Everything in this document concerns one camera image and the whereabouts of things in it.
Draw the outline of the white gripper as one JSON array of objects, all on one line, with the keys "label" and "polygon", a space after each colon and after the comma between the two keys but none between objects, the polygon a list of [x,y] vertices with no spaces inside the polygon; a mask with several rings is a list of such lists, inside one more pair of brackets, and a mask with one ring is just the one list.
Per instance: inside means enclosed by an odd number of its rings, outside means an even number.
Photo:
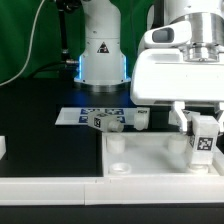
[{"label": "white gripper", "polygon": [[132,73],[131,100],[136,105],[170,105],[171,124],[190,135],[185,103],[212,105],[224,133],[224,47],[190,46],[188,21],[147,31]]}]

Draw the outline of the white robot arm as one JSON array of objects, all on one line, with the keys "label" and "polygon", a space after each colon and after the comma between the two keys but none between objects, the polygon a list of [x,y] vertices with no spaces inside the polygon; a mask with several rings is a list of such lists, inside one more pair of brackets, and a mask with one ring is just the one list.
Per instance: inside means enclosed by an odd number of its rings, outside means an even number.
[{"label": "white robot arm", "polygon": [[85,51],[76,80],[95,91],[131,84],[136,105],[170,105],[182,132],[183,110],[212,106],[224,132],[224,0],[155,0],[132,76],[120,51],[120,12],[109,0],[81,0]]}]

